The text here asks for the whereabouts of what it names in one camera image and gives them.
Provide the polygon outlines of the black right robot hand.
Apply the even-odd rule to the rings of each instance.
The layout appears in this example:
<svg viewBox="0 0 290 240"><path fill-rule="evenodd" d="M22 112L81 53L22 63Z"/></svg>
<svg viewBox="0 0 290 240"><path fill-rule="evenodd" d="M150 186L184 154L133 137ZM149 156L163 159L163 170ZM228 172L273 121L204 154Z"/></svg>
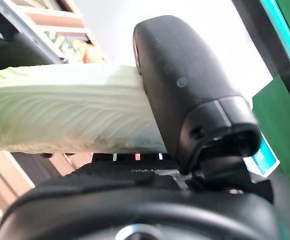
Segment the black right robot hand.
<svg viewBox="0 0 290 240"><path fill-rule="evenodd" d="M262 144L248 102L183 20L144 20L133 48L169 154L97 160L29 191L0 240L285 240L271 182L244 163Z"/></svg>

